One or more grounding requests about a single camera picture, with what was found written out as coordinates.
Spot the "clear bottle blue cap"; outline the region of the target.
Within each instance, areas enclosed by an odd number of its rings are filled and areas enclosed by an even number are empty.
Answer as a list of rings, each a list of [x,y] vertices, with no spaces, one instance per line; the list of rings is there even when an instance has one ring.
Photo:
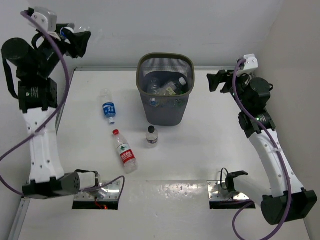
[[[59,33],[63,39],[84,39],[92,35],[90,31],[74,32],[71,26],[63,26]]]
[[[147,93],[152,95],[157,95],[160,88],[160,80],[156,77],[152,77],[148,81]]]

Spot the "pineapple juice bottle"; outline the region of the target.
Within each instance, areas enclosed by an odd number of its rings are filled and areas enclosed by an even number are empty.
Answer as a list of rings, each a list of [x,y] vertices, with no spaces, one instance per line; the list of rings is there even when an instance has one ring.
[[[164,84],[164,86],[162,88],[172,87],[174,89],[174,91],[176,91],[176,89],[179,85],[185,85],[186,83],[187,83],[187,81],[185,80],[185,78],[180,77],[179,79],[169,80],[167,83]]]

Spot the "clear crushed bottle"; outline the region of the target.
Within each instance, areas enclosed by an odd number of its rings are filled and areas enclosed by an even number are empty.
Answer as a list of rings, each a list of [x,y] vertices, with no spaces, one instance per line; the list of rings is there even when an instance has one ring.
[[[176,95],[176,92],[171,86],[164,87],[164,88],[159,88],[156,92],[157,95],[159,96],[174,96]]]

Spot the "blue label water bottle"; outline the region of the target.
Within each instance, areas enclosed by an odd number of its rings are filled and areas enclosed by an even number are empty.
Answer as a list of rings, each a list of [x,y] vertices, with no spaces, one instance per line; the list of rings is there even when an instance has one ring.
[[[162,102],[159,107],[160,108],[174,108],[176,106],[176,101],[166,101]]]

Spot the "green soda bottle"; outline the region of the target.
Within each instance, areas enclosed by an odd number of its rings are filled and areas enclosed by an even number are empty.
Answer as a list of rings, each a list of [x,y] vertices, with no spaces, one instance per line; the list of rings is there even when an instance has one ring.
[[[183,95],[189,91],[189,84],[185,85],[177,85],[177,89],[175,90],[176,95]]]

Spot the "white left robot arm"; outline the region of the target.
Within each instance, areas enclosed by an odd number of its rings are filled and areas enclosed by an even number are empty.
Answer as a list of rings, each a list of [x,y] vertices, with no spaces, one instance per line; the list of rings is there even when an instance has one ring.
[[[50,74],[64,55],[82,58],[91,37],[90,31],[73,33],[64,28],[56,47],[45,39],[37,47],[42,33],[32,44],[22,38],[7,40],[2,48],[2,62],[10,94],[18,100],[28,132],[31,164],[29,180],[22,194],[34,199],[76,195],[98,185],[96,171],[76,170],[66,173],[62,167],[56,136],[58,106],[57,83]]]

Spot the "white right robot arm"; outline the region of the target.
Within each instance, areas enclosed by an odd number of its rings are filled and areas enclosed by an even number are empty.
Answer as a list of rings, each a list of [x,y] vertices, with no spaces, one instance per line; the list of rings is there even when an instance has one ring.
[[[275,123],[266,110],[274,86],[267,80],[246,73],[236,78],[233,91],[233,71],[220,70],[207,74],[209,90],[214,92],[224,84],[223,94],[238,96],[245,109],[255,118],[250,119],[244,111],[238,115],[239,124],[253,145],[267,174],[270,187],[256,184],[244,170],[229,172],[220,184],[223,194],[243,193],[255,202],[270,225],[304,219],[316,204],[314,190],[306,190],[298,180],[282,152]]]

